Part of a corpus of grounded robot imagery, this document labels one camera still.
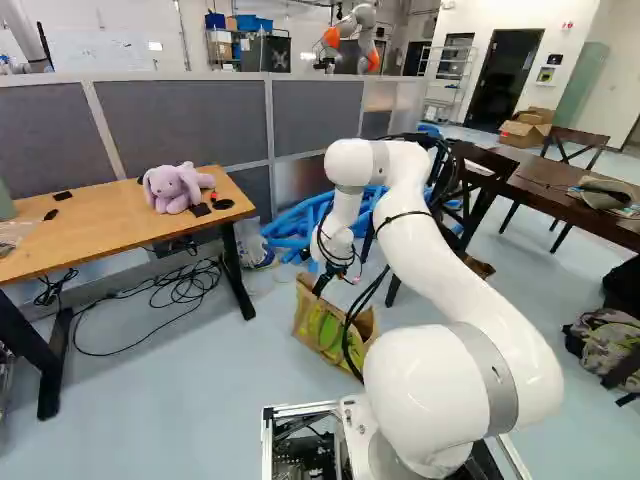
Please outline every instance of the paper bag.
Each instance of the paper bag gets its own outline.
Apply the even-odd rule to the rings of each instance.
[[[311,274],[299,273],[296,280],[298,308],[294,319],[293,336],[318,352],[327,362],[351,373],[342,353],[346,313],[311,293],[314,284],[314,277]],[[367,351],[380,336],[371,307],[353,320],[347,335],[349,356],[362,371]]]

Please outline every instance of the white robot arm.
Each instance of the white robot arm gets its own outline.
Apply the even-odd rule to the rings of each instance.
[[[369,350],[364,384],[382,434],[411,470],[443,478],[475,440],[539,421],[559,408],[563,376],[529,321],[452,252],[423,197],[431,160],[418,144],[339,140],[325,155],[336,184],[323,246],[348,257],[364,186],[389,191],[373,211],[382,251],[403,283],[451,321],[399,328]],[[317,243],[311,253],[321,261]]]

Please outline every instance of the stuffed toy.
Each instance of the stuffed toy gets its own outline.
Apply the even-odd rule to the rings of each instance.
[[[193,162],[179,167],[160,165],[142,177],[147,203],[158,213],[176,214],[202,202],[201,188],[213,188],[213,175],[198,173]]]

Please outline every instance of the green panel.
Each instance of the green panel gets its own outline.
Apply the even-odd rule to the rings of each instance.
[[[561,127],[572,127],[598,81],[600,72],[609,56],[609,47],[600,42],[585,42],[565,88],[553,123]]]

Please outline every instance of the gray cubicle partition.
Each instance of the gray cubicle partition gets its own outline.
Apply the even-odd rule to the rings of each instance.
[[[19,198],[218,163],[266,222],[332,188],[322,153],[334,140],[414,128],[421,88],[378,77],[16,76],[0,81],[0,178]]]
[[[272,215],[269,166],[236,170],[229,172],[229,176],[256,206],[260,222],[263,224],[270,222]]]
[[[362,80],[274,80],[275,156],[327,148],[358,135]]]
[[[265,160],[262,80],[95,82],[128,177],[186,160],[230,166]]]
[[[305,198],[333,190],[324,173],[324,155],[313,155],[275,166],[276,208],[278,213]]]
[[[80,83],[0,88],[0,177],[13,198],[116,179]]]

